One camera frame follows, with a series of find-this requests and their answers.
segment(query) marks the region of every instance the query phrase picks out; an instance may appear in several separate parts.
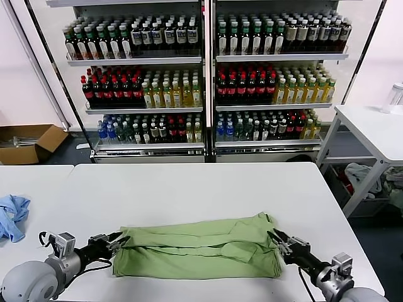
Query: beverage refrigerator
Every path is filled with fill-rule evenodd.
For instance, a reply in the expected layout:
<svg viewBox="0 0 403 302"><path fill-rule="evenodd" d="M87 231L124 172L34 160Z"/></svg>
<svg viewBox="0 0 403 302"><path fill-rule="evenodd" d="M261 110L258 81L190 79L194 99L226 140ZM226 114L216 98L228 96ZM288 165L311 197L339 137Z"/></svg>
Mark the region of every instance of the beverage refrigerator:
<svg viewBox="0 0 403 302"><path fill-rule="evenodd" d="M382 12L382 0L2 1L97 163L314 158Z"/></svg>

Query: cardboard box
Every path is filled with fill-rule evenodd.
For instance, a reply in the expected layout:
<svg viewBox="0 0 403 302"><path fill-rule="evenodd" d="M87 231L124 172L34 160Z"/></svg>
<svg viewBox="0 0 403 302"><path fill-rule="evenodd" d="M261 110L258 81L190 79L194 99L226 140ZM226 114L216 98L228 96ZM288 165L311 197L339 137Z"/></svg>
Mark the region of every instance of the cardboard box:
<svg viewBox="0 0 403 302"><path fill-rule="evenodd" d="M47 160L69 134L55 125L26 125L0 127L0 141L17 137L38 138L34 145L0 148L0 162L3 165L37 164Z"/></svg>

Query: blue cloth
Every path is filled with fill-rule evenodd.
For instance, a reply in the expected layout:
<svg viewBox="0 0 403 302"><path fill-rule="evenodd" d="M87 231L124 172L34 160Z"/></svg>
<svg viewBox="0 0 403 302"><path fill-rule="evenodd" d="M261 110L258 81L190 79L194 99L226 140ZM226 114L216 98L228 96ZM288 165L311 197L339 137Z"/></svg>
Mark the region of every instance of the blue cloth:
<svg viewBox="0 0 403 302"><path fill-rule="evenodd" d="M13 195L0 198L0 238L8 237L11 242L17 242L25 237L15 223L26 220L30 202L29 199Z"/></svg>

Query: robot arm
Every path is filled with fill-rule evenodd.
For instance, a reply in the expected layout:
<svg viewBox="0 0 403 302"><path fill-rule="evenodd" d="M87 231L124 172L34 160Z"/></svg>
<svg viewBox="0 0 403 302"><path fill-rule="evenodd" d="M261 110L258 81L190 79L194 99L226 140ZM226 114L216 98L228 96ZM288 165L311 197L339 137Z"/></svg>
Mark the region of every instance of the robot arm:
<svg viewBox="0 0 403 302"><path fill-rule="evenodd" d="M388 302L386 298L369 288L354 288L351 269L353 258L345 253L333 257L332 264L322 262L310 253L310 244L297 237L273 230L269 237L278 245L285 264L296 264L310 276L311 283L319 288L326 302ZM302 281L312 299L302 273Z"/></svg>
<svg viewBox="0 0 403 302"><path fill-rule="evenodd" d="M45 247L51 245L54 252L45 262L28 261L9 271L0 286L0 301L46 302L51 298L57 299L75 278L112 265L109 260L129 239L116 240L121 234L97 235L88 240L87 246L75 249L76 239L69 233L40 233L41 244ZM108 265L86 270L92 262Z"/></svg>

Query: green cloth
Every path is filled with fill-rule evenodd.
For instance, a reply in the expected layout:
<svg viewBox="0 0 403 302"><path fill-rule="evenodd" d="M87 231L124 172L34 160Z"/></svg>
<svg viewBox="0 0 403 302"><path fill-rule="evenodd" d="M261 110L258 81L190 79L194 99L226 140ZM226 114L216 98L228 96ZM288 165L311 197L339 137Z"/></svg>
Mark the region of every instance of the green cloth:
<svg viewBox="0 0 403 302"><path fill-rule="evenodd" d="M121 227L131 236L113 263L116 276L163 279L279 277L280 256L265 213L254 217L149 228Z"/></svg>

